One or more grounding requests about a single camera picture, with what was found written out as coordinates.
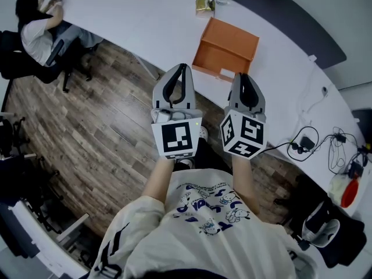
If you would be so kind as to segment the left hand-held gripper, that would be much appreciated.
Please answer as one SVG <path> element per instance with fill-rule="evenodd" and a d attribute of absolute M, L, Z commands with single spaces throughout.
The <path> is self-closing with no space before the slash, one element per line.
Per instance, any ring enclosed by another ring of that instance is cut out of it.
<path fill-rule="evenodd" d="M 181 96 L 171 101 L 170 97 L 179 78 Z M 201 110 L 195 109 L 191 68 L 181 63 L 165 72 L 154 86 L 152 102 L 154 109 L 151 110 L 151 127 L 159 156 L 166 159 L 195 156 L 203 114 Z"/>

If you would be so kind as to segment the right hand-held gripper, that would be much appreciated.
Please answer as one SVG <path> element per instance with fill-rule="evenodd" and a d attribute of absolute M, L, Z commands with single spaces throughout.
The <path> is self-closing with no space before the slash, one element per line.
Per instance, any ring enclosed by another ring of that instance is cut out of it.
<path fill-rule="evenodd" d="M 265 98 L 251 76 L 238 73 L 228 101 L 229 107 L 224 109 L 225 118 L 220 124 L 223 150 L 242 158 L 254 158 L 267 146 Z"/>

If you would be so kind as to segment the orange cardboard box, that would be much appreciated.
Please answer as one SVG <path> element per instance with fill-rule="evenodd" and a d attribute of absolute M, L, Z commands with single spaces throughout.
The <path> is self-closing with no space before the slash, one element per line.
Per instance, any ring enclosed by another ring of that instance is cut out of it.
<path fill-rule="evenodd" d="M 210 18 L 201 36 L 192 68 L 219 78 L 221 69 L 248 73 L 259 37 L 221 20 Z"/>

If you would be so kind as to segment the person's left forearm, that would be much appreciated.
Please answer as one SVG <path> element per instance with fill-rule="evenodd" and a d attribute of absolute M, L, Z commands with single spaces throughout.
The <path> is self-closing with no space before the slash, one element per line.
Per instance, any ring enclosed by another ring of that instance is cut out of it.
<path fill-rule="evenodd" d="M 142 196 L 148 196 L 165 204 L 175 160 L 159 158 L 145 184 Z"/>

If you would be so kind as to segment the person's right forearm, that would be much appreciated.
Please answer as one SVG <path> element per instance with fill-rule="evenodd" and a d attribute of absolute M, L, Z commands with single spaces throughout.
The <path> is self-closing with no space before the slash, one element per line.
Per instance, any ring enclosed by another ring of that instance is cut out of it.
<path fill-rule="evenodd" d="M 232 155 L 233 189 L 246 206 L 258 215 L 259 201 L 254 187 L 251 163 L 247 158 Z"/>

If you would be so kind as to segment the person's black trousers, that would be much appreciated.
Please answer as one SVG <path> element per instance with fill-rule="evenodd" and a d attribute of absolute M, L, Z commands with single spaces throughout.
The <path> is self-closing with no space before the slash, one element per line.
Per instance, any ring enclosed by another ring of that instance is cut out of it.
<path fill-rule="evenodd" d="M 223 158 L 213 150 L 204 138 L 199 138 L 198 148 L 194 156 L 194 166 L 196 169 L 215 169 L 230 175 L 233 174 Z"/>

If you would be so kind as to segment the black power adapter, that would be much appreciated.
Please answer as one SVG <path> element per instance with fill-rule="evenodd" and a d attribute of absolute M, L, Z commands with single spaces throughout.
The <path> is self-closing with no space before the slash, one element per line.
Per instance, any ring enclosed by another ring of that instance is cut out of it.
<path fill-rule="evenodd" d="M 304 135 L 300 140 L 300 146 L 306 151 L 311 151 L 314 148 L 315 143 L 309 137 Z"/>

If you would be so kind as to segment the long dark desk divider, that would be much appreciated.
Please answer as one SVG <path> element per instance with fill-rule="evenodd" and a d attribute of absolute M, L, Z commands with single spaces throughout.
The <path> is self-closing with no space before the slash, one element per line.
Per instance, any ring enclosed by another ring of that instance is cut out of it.
<path fill-rule="evenodd" d="M 307 11 L 293 0 L 232 0 L 286 35 L 302 52 L 293 53 L 300 56 L 302 62 L 308 62 L 314 56 L 315 64 L 320 69 L 327 69 L 347 60 L 346 53 Z"/>

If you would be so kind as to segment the gold snack packet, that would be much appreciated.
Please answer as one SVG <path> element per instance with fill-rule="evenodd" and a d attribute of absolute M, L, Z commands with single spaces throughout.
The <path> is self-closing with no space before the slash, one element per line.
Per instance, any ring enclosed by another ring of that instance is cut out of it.
<path fill-rule="evenodd" d="M 214 12 L 215 4 L 215 0 L 196 0 L 195 10 L 197 12 Z"/>

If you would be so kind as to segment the black monitor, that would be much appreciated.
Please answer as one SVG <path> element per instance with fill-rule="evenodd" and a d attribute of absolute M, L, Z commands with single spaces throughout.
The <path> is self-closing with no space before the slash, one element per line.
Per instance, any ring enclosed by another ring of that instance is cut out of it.
<path fill-rule="evenodd" d="M 357 120 L 364 140 L 367 144 L 372 144 L 372 109 L 359 109 L 352 111 L 353 117 Z"/>

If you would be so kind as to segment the red lid container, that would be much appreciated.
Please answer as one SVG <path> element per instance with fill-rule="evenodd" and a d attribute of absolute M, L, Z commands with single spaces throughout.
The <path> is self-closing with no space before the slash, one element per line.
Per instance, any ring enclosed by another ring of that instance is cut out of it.
<path fill-rule="evenodd" d="M 350 178 L 347 174 L 336 174 L 330 181 L 328 197 L 332 202 L 346 209 L 354 202 L 359 190 L 360 177 Z"/>

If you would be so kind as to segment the person's white printed shirt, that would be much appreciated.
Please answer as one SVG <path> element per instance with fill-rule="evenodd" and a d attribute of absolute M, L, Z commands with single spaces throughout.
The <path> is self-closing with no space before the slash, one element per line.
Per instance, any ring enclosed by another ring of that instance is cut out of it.
<path fill-rule="evenodd" d="M 88 279 L 298 279 L 297 242 L 261 221 L 215 169 L 174 172 L 165 202 L 142 196 L 114 217 Z"/>

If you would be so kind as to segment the black office chair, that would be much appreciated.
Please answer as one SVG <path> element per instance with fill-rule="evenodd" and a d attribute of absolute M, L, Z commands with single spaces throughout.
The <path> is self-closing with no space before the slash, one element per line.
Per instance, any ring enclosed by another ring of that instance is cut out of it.
<path fill-rule="evenodd" d="M 37 217 L 37 221 L 42 224 L 47 232 L 53 231 L 61 234 L 62 231 L 55 229 L 48 221 L 49 215 L 42 212 L 45 201 L 54 199 L 62 201 L 63 196 L 59 195 L 50 185 L 50 180 L 59 176 L 59 170 L 45 169 L 45 158 L 38 157 L 35 153 L 22 155 L 22 172 L 21 172 L 21 192 L 20 199 L 27 202 L 27 207 Z"/>
<path fill-rule="evenodd" d="M 11 151 L 16 148 L 21 154 L 20 146 L 29 144 L 30 139 L 20 136 L 22 123 L 26 121 L 25 117 L 11 123 L 6 118 L 0 118 L 0 155 L 8 158 L 11 156 Z"/>
<path fill-rule="evenodd" d="M 0 31 L 0 75 L 7 80 L 35 76 L 43 83 L 49 84 L 55 81 L 61 72 L 64 72 L 62 90 L 68 93 L 67 82 L 73 70 L 83 74 L 86 81 L 92 79 L 90 69 L 81 64 L 81 58 L 95 52 L 98 47 L 84 48 L 80 40 L 76 39 L 63 55 L 59 55 L 64 45 L 64 41 L 60 40 L 43 66 L 27 54 L 18 33 Z"/>

